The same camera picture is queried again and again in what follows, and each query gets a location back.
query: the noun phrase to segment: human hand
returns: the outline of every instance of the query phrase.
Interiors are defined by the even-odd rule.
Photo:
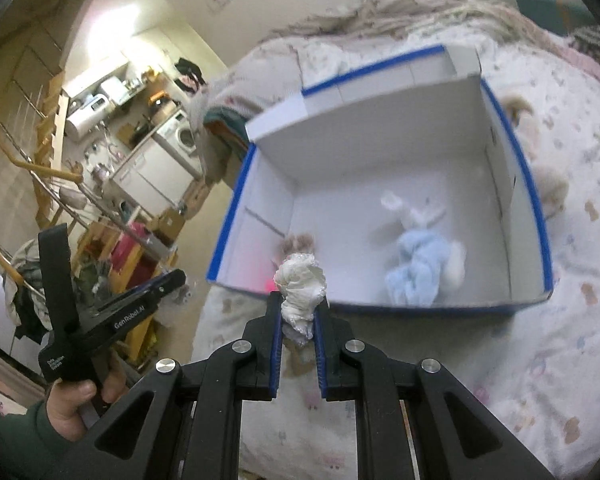
[[[89,402],[96,394],[93,381],[69,383],[58,379],[51,387],[46,400],[46,416],[51,426],[65,439],[75,442],[87,432],[78,408]],[[112,404],[128,392],[126,375],[120,361],[113,353],[109,358],[109,375],[102,385],[102,400]]]

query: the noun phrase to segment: patterned bed sheet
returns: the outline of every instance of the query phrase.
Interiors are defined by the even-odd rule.
[[[347,54],[346,64],[436,43],[475,46],[494,92],[517,93],[534,106],[544,146],[539,156],[558,158],[568,169],[565,209],[547,222],[555,292],[514,317],[347,319],[357,337],[389,357],[444,363],[554,475],[582,478],[600,456],[600,82],[545,50],[498,46],[463,25],[372,42]],[[307,63],[313,81],[334,75],[336,65],[340,70],[333,53],[333,45],[314,43],[303,79]],[[239,338],[264,309],[263,300],[213,287],[192,360]],[[357,478],[353,403],[320,398],[314,358],[311,345],[302,352],[285,346],[278,398],[245,403],[243,469],[267,480]]]

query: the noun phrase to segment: person's arm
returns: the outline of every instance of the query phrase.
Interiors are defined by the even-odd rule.
[[[102,399],[115,402],[125,392],[125,374],[117,359],[102,388]],[[91,400],[91,381],[56,381],[48,398],[25,415],[0,416],[0,472],[5,478],[39,480],[86,432],[78,407]]]

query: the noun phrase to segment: crumpled white cloth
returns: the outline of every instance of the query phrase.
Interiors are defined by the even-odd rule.
[[[314,337],[314,309],[324,299],[327,281],[313,254],[290,254],[273,281],[285,297],[282,319],[285,336],[303,347]]]

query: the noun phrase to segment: metal screw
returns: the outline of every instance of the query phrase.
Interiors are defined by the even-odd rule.
[[[440,363],[435,359],[427,358],[423,359],[420,363],[422,369],[430,374],[435,374],[440,371]]]
[[[251,350],[251,343],[245,339],[238,339],[238,341],[231,345],[231,350],[238,352],[238,354],[244,354],[245,352]]]
[[[155,369],[158,370],[161,374],[168,374],[176,367],[176,361],[170,358],[160,359],[155,364]]]
[[[344,343],[344,348],[349,350],[349,352],[357,354],[365,349],[365,344],[360,341],[360,339],[349,339],[346,343]]]

